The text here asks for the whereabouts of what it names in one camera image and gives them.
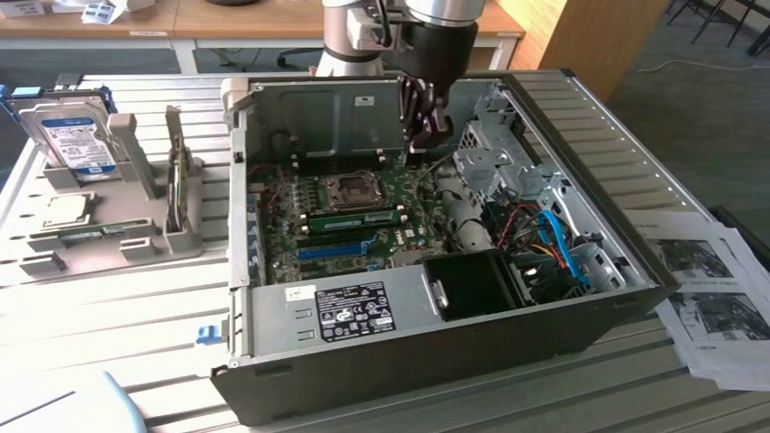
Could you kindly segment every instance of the metal table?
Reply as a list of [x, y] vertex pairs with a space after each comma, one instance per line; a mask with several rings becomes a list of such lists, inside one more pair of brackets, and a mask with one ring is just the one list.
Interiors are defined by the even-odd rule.
[[[81, 85], [113, 89], [117, 109], [137, 116], [140, 144], [152, 160], [165, 157], [169, 145], [165, 105], [181, 106], [186, 143], [205, 163], [202, 256], [144, 272], [0, 290], [2, 371], [54, 377], [105, 369], [153, 432], [248, 431], [208, 379], [196, 376], [225, 349], [192, 347], [197, 325], [224, 315], [228, 302], [224, 77], [88, 76]], [[577, 80], [557, 71], [521, 72], [517, 78], [623, 208], [704, 212]], [[28, 145], [0, 197], [0, 208], [13, 202], [0, 214], [4, 226], [29, 212], [30, 196], [44, 188], [41, 163]], [[724, 392], [690, 378], [649, 316], [616, 327], [577, 355], [252, 431], [700, 433], [766, 431], [767, 426], [770, 393]]]

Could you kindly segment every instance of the motherboard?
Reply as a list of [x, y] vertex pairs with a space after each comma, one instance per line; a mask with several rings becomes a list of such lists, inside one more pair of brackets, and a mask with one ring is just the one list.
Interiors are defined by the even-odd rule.
[[421, 191], [427, 166], [379, 155], [372, 162], [313, 160], [250, 169], [261, 194], [268, 284], [415, 264], [444, 253], [440, 198]]

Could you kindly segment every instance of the white cable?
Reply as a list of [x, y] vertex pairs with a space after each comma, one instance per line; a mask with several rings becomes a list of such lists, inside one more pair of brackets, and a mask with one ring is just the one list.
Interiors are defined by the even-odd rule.
[[656, 68], [652, 69], [639, 69], [639, 72], [656, 72], [657, 70], [660, 70], [661, 68], [664, 68], [665, 66], [668, 66], [671, 63], [687, 63], [688, 65], [695, 65], [695, 66], [703, 66], [704, 68], [712, 68], [712, 69], [723, 69], [723, 70], [750, 70], [750, 69], [770, 69], [770, 66], [759, 66], [759, 65], [751, 65], [743, 68], [731, 68], [730, 66], [719, 66], [719, 65], [710, 65], [707, 63], [699, 63], [696, 61], [688, 61], [688, 60], [669, 60], [667, 62], [664, 62], [660, 66], [657, 66]]

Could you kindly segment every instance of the green motherboard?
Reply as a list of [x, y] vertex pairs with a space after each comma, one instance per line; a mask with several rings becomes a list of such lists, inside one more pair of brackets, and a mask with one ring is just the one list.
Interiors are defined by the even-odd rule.
[[268, 284], [404, 266], [445, 252], [421, 210], [444, 221], [440, 199], [415, 191], [425, 165], [391, 161], [377, 170], [316, 176], [270, 168], [250, 183], [262, 194]]

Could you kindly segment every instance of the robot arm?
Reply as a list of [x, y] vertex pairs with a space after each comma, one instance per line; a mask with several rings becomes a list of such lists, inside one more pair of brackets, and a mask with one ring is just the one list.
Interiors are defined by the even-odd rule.
[[444, 115], [448, 89], [468, 68], [483, 0], [324, 0], [324, 56], [317, 76], [380, 75], [380, 51], [392, 51], [399, 120], [408, 154], [452, 135]]

